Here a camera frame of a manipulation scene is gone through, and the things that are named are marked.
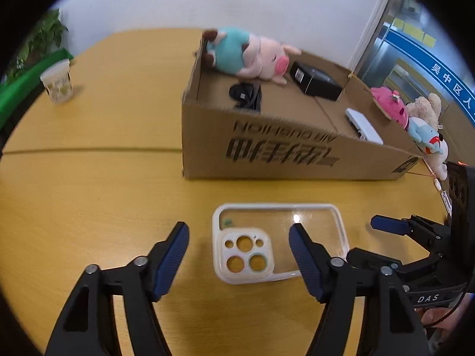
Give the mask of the person's right hand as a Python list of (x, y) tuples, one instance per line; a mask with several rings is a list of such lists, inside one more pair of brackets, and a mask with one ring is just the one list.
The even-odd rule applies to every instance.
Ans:
[[(466, 309), (469, 307), (470, 303), (474, 299), (473, 293), (467, 293), (461, 300), (460, 305), (457, 309), (449, 315), (445, 320), (439, 322), (435, 325), (436, 332), (432, 336), (431, 342), (434, 344), (441, 344), (443, 341), (447, 340), (452, 334), (452, 331), (456, 328), (457, 324), (460, 322), (460, 319), (463, 317)], [(451, 311), (450, 308), (431, 308), (431, 309), (417, 309), (415, 312), (418, 313), (421, 322), (424, 325), (431, 324), (440, 320), (442, 317), (447, 315)]]

